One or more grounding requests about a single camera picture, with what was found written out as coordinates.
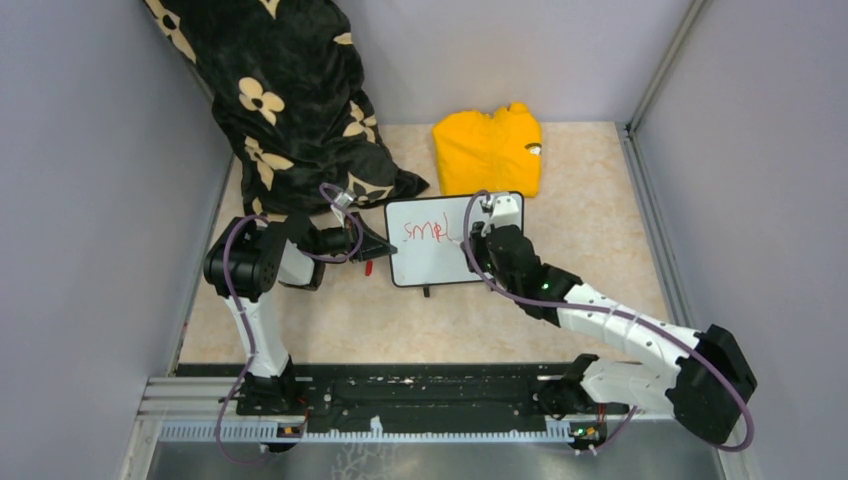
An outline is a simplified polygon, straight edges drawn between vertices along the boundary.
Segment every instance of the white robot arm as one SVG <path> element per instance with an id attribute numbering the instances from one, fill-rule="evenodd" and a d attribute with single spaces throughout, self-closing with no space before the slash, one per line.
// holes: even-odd
<path id="1" fill-rule="evenodd" d="M 730 332 L 715 325 L 706 332 L 679 327 L 616 302 L 577 275 L 542 264 L 507 194 L 489 195 L 481 206 L 489 217 L 470 232 L 473 203 L 466 212 L 464 248 L 471 271 L 528 315 L 590 335 L 639 362 L 581 355 L 562 381 L 561 394 L 579 387 L 595 403 L 671 414 L 710 443 L 727 440 L 757 386 Z M 556 403 L 556 393 L 548 404 Z M 573 404 L 573 393 L 561 403 Z"/>
<path id="2" fill-rule="evenodd" d="M 706 332 L 676 326 L 616 302 L 580 277 L 542 264 L 518 227 L 520 211 L 508 195 L 491 195 L 482 202 L 482 208 L 489 214 L 488 219 L 475 223 L 463 244 L 472 271 L 481 274 L 490 287 L 515 300 L 528 315 L 590 335 L 638 361 L 579 356 L 561 379 L 550 383 L 551 388 L 538 392 L 537 401 L 548 414 L 587 412 L 599 404 L 638 405 L 644 410 L 673 415 L 687 429 L 713 444 L 727 440 L 757 385 L 729 332 L 714 325 Z M 233 220 L 207 255 L 204 275 L 232 310 L 245 351 L 250 355 L 251 334 L 243 326 L 242 312 L 222 275 L 223 246 L 238 220 Z M 367 227 L 363 231 L 365 242 L 357 252 L 357 260 L 394 253 L 394 247 L 379 235 Z M 315 254 L 349 252 L 353 238 L 350 224 L 319 231 L 306 215 L 290 215 L 284 223 L 272 222 L 264 229 L 250 223 L 233 243 L 226 268 L 255 346 L 250 375 L 241 391 L 249 393 L 244 398 L 259 399 L 263 412 L 284 413 L 294 401 L 288 393 L 293 389 L 286 384 L 294 381 L 289 375 L 291 360 L 281 341 L 279 316 L 267 292 L 278 282 L 317 289 L 325 263 L 315 261 Z M 714 365 L 729 383 L 721 383 L 703 361 L 693 358 L 697 356 Z M 250 412 L 250 401 L 244 398 L 239 401 L 238 412 L 255 414 Z"/>

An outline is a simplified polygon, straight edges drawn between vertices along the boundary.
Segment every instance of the beige flower print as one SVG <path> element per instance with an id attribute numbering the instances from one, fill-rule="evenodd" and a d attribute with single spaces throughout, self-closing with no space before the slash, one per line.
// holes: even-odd
<path id="1" fill-rule="evenodd" d="M 262 202 L 259 200 L 259 197 L 254 198 L 253 201 L 250 202 L 250 205 L 251 207 L 253 207 L 253 213 L 263 215 L 265 218 L 271 220 L 272 222 L 282 222 L 285 221 L 287 217 L 287 215 L 283 215 L 280 213 L 266 212 L 265 207 L 262 206 Z"/>
<path id="2" fill-rule="evenodd" d="M 271 185 L 274 183 L 274 170 L 288 170 L 294 165 L 286 157 L 262 151 L 259 141 L 255 138 L 244 137 L 244 151 L 247 152 L 251 160 L 256 162 L 259 178 L 262 179 L 262 183 L 268 190 L 271 190 Z"/>
<path id="3" fill-rule="evenodd" d="M 280 4 L 280 0 L 259 0 L 259 3 L 268 9 L 268 13 L 271 14 L 271 18 L 274 20 L 277 19 L 277 5 Z"/>
<path id="4" fill-rule="evenodd" d="M 353 117 L 353 121 L 350 122 L 347 128 L 345 128 L 342 136 L 352 137 L 365 132 L 365 136 L 368 138 L 369 142 L 377 143 L 377 135 L 374 134 L 374 129 L 371 128 L 377 125 L 377 117 L 371 115 L 370 117 L 365 118 L 365 113 L 361 108 L 359 108 L 359 105 L 354 102 L 350 102 L 350 116 Z"/>
<path id="5" fill-rule="evenodd" d="M 353 45 L 353 36 L 350 32 L 347 32 L 333 38 L 333 41 L 339 45 Z"/>
<path id="6" fill-rule="evenodd" d="M 283 99 L 274 92 L 266 92 L 262 84 L 252 77 L 239 80 L 239 101 L 244 108 L 251 112 L 259 111 L 271 125 L 277 124 L 276 112 L 282 112 L 286 107 Z"/>
<path id="7" fill-rule="evenodd" d="M 347 191 L 353 192 L 354 201 L 360 205 L 383 200 L 389 196 L 392 188 L 392 185 L 387 185 L 385 187 L 371 185 L 370 183 L 357 178 L 354 174 L 347 172 Z"/>
<path id="8" fill-rule="evenodd" d="M 171 39 L 177 50 L 183 52 L 183 55 L 191 60 L 191 63 L 197 63 L 194 49 L 191 48 L 185 35 L 180 31 L 180 17 L 166 9 L 159 0 L 144 0 L 144 2 L 147 3 L 148 8 L 156 18 L 156 24 L 159 25 L 162 33 Z"/>

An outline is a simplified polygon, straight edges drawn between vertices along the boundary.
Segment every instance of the gray wall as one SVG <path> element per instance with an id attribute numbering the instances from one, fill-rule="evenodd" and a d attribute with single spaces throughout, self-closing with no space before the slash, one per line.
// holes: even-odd
<path id="1" fill-rule="evenodd" d="M 228 147 L 140 1 L 0 6 L 0 478 L 114 478 Z"/>
<path id="2" fill-rule="evenodd" d="M 638 133 L 697 321 L 760 381 L 764 478 L 844 478 L 848 3 L 715 2 Z"/>
<path id="3" fill-rule="evenodd" d="M 541 120 L 630 119 L 689 0 L 338 0 L 383 123 L 523 101 Z"/>

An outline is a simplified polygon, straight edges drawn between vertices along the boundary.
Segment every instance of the red handwritten text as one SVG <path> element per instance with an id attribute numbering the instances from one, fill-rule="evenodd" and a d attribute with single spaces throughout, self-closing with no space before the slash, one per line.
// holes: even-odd
<path id="1" fill-rule="evenodd" d="M 407 222 L 403 226 L 403 229 L 406 230 L 407 238 L 404 238 L 403 241 L 431 239 L 442 243 L 442 239 L 445 238 L 454 242 L 448 231 L 450 225 L 448 225 L 448 216 L 445 212 L 442 212 L 442 218 L 444 219 L 444 224 L 438 221 L 425 222 L 420 225 Z"/>

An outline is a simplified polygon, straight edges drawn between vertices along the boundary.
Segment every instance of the whiteboard stand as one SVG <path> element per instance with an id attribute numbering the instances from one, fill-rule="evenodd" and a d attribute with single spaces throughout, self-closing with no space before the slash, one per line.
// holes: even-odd
<path id="1" fill-rule="evenodd" d="M 524 230 L 524 196 L 510 192 L 521 212 L 519 228 Z M 389 257 L 392 283 L 396 287 L 420 287 L 430 298 L 430 287 L 479 282 L 468 270 L 462 251 L 462 223 L 471 195 L 394 200 L 386 205 L 386 238 L 397 248 Z M 477 203 L 470 221 L 484 221 L 488 215 Z"/>

